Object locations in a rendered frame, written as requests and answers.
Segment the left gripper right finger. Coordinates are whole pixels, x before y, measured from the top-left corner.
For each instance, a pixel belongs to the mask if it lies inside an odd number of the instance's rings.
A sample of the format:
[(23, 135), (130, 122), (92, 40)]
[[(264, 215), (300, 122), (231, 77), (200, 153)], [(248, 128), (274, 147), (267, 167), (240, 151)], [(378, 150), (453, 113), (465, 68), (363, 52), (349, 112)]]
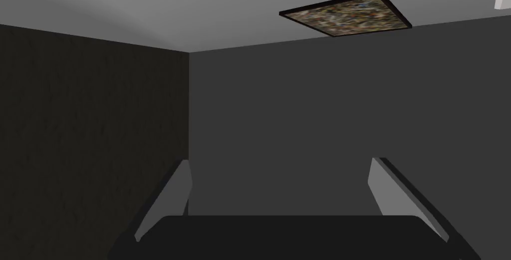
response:
[(367, 184), (383, 215), (418, 217), (446, 242), (459, 237), (447, 218), (387, 158), (371, 159)]

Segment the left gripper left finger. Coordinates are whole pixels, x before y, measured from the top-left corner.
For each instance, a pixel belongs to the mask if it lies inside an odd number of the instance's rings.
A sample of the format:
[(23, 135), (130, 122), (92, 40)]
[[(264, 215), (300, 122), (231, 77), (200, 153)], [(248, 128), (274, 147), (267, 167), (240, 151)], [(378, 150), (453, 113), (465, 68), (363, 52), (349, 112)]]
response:
[(184, 215), (192, 186), (189, 161), (183, 160), (170, 176), (164, 178), (163, 187), (157, 189), (156, 198), (150, 202), (148, 210), (142, 214), (143, 218), (134, 233), (135, 240), (140, 242), (161, 218)]

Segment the dark-framed mottled picture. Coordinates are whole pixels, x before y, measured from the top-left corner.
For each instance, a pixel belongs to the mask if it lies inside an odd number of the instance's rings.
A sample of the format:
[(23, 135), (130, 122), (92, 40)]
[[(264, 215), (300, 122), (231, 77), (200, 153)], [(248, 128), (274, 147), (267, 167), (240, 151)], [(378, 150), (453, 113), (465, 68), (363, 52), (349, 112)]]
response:
[(413, 27), (390, 0), (328, 0), (278, 14), (330, 37)]

